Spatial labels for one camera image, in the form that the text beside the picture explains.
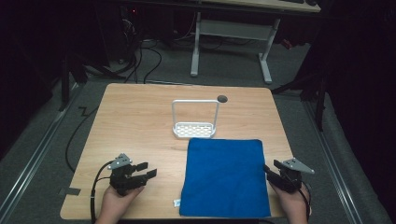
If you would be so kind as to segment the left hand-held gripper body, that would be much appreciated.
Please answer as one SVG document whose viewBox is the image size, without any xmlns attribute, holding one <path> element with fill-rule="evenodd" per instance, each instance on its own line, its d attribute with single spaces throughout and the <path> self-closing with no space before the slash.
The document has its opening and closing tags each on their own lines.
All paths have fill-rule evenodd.
<svg viewBox="0 0 396 224">
<path fill-rule="evenodd" d="M 132 160 L 125 154 L 121 153 L 108 166 L 111 171 L 110 186 L 113 187 L 120 196 L 125 196 L 130 189 L 137 189 L 145 185 L 137 182 L 137 177 L 133 176 L 134 166 Z"/>
</svg>

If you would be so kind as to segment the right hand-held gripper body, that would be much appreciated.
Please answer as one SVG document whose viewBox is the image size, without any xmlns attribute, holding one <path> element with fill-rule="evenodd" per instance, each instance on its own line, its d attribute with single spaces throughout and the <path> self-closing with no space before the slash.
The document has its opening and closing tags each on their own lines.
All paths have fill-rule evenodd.
<svg viewBox="0 0 396 224">
<path fill-rule="evenodd" d="M 296 158 L 292 158 L 286 161 L 281 161 L 286 169 L 282 172 L 284 178 L 284 188 L 282 190 L 293 193 L 300 189 L 302 186 L 302 173 L 313 175 L 315 171 L 299 161 Z"/>
</svg>

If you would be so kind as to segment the blue towel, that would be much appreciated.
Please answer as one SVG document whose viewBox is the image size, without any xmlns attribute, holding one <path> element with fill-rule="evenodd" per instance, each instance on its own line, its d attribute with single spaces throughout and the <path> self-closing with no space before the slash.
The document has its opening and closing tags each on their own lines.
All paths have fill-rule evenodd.
<svg viewBox="0 0 396 224">
<path fill-rule="evenodd" d="M 192 138 L 179 213 L 184 217 L 269 217 L 263 166 L 258 139 Z"/>
</svg>

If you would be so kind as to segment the white rack with handle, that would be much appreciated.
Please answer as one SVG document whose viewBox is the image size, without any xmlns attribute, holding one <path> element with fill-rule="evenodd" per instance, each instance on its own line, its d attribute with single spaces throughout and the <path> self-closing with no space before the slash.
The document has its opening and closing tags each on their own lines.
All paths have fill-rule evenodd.
<svg viewBox="0 0 396 224">
<path fill-rule="evenodd" d="M 216 106 L 212 122 L 208 121 L 177 121 L 177 104 L 214 104 Z M 172 102 L 173 133 L 177 138 L 212 138 L 217 130 L 219 113 L 218 100 L 187 100 L 178 99 Z"/>
</svg>

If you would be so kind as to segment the black stand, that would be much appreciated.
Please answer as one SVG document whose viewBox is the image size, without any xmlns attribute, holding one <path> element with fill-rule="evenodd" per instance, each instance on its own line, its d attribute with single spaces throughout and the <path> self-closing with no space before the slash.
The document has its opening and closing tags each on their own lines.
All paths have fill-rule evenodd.
<svg viewBox="0 0 396 224">
<path fill-rule="evenodd" d="M 88 80 L 84 69 L 83 57 L 76 53 L 66 53 L 62 59 L 62 75 L 61 75 L 61 96 L 62 104 L 60 110 L 66 109 L 70 101 L 70 76 L 77 84 L 85 84 Z"/>
<path fill-rule="evenodd" d="M 282 85 L 274 90 L 272 94 L 280 94 L 287 90 L 301 90 L 300 99 L 302 101 L 316 102 L 316 109 L 314 112 L 314 123 L 320 132 L 323 131 L 323 112 L 325 109 L 325 93 L 327 87 L 328 75 L 324 72 L 316 72 L 310 75 L 297 77 L 293 81 Z"/>
</svg>

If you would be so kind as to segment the white-legged wooden desk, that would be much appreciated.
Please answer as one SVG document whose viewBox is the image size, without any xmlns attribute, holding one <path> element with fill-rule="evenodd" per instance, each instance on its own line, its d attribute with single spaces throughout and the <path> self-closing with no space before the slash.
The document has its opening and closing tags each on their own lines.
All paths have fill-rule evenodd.
<svg viewBox="0 0 396 224">
<path fill-rule="evenodd" d="M 280 12 L 297 12 L 297 13 L 319 13 L 320 6 L 316 0 L 194 0 L 199 7 L 206 4 L 214 6 L 250 7 L 251 9 L 266 9 Z M 280 17 L 276 16 L 274 21 L 268 25 L 259 25 L 237 21 L 219 21 L 215 19 L 202 19 L 201 13 L 195 14 L 195 34 L 194 49 L 191 58 L 191 76 L 197 77 L 199 74 L 200 61 L 200 38 L 202 35 L 231 37 L 248 40 L 264 41 L 266 45 L 263 52 L 258 54 L 258 59 L 262 69 L 263 80 L 267 84 L 272 83 L 272 77 L 269 71 L 267 57 L 273 45 Z"/>
</svg>

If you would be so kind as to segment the dark computer tower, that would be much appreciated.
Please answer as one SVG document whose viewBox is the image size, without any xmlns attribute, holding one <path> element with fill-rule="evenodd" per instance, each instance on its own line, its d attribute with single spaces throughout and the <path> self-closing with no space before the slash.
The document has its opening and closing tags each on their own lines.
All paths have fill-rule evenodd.
<svg viewBox="0 0 396 224">
<path fill-rule="evenodd" d="M 131 61 L 138 42 L 138 19 L 135 7 L 120 6 L 120 26 L 123 33 L 125 53 L 123 60 Z"/>
</svg>

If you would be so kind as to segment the metal floor rail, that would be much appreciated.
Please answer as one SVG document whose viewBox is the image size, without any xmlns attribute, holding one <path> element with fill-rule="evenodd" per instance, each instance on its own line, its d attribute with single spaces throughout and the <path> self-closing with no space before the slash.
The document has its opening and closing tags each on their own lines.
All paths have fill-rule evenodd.
<svg viewBox="0 0 396 224">
<path fill-rule="evenodd" d="M 357 206 L 352 198 L 351 192 L 347 183 L 338 167 L 335 158 L 332 154 L 331 147 L 323 131 L 318 128 L 315 121 L 315 112 L 313 106 L 309 102 L 302 102 L 304 110 L 310 119 L 311 124 L 315 130 L 316 136 L 320 142 L 321 151 L 324 156 L 325 164 L 328 167 L 330 177 L 337 192 L 338 198 L 346 212 L 346 217 L 349 224 L 363 224 L 361 215 Z"/>
<path fill-rule="evenodd" d="M 50 149 L 66 112 L 84 84 L 73 84 L 70 99 L 62 102 L 61 87 L 30 119 L 7 155 L 0 161 L 0 224 L 6 224 Z"/>
</svg>

